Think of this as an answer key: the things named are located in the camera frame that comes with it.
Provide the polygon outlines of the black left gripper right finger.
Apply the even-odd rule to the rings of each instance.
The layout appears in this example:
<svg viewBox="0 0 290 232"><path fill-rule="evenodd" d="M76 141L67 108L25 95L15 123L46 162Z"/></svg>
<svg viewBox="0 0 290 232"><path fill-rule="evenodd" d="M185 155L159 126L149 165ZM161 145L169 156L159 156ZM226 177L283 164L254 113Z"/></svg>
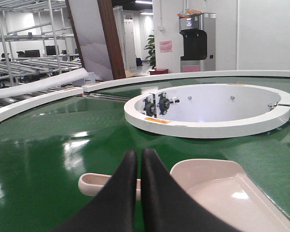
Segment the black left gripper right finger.
<svg viewBox="0 0 290 232"><path fill-rule="evenodd" d="M141 202L147 232L236 232L193 200L153 148L142 150Z"/></svg>

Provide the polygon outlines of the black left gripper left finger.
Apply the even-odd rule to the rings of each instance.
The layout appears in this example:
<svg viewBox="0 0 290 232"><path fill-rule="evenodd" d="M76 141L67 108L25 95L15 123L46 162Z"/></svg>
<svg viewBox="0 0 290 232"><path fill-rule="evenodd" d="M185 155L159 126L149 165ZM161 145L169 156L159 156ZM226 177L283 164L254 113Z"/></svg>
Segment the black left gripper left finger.
<svg viewBox="0 0 290 232"><path fill-rule="evenodd" d="M128 150L101 191L52 232L132 232L136 202L137 154Z"/></svg>

